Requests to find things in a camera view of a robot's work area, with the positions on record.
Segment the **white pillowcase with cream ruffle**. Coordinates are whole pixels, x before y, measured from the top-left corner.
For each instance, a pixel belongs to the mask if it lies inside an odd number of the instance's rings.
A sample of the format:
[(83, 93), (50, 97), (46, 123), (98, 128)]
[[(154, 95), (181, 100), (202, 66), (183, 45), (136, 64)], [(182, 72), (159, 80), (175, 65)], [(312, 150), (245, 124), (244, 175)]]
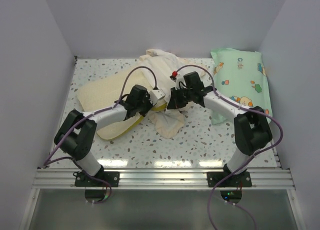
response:
[[(145, 55), (139, 57), (139, 65), (146, 66), (155, 73), (157, 87), (165, 93), (164, 99), (160, 101), (160, 106), (168, 104), (171, 88), (176, 85), (170, 79), (172, 72), (188, 64), (193, 64), (193, 62), (160, 49), (148, 49)], [(182, 112), (193, 106), (194, 104), (190, 102), (186, 107), (180, 109), (164, 109), (160, 112), (153, 110), (148, 114), (148, 118), (162, 137), (170, 139), (185, 125), (185, 117)]]

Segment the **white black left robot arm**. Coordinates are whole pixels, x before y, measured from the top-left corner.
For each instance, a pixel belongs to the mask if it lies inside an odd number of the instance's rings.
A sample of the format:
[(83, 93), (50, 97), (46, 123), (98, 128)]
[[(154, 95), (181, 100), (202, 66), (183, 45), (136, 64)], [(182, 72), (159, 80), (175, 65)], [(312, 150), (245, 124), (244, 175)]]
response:
[(91, 153), (96, 131), (128, 120), (136, 114), (146, 115), (162, 97), (159, 89), (148, 91), (141, 85), (135, 85), (126, 99), (120, 98), (113, 106), (93, 112), (73, 110), (59, 128), (54, 144), (87, 173), (87, 182), (99, 186), (104, 180), (103, 167)]

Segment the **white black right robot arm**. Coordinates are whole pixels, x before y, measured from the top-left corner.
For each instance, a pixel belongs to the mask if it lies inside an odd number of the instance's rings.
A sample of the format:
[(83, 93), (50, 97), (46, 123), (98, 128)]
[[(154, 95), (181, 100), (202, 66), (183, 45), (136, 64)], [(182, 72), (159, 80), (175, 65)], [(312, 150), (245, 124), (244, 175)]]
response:
[(175, 87), (170, 89), (167, 109), (181, 109), (193, 102), (233, 122), (236, 150), (224, 166), (222, 179), (227, 186), (235, 186), (241, 180), (240, 173), (248, 167), (248, 159), (273, 138), (263, 109), (244, 107), (226, 99), (213, 85), (205, 87), (195, 71), (184, 76), (174, 71), (170, 78)]

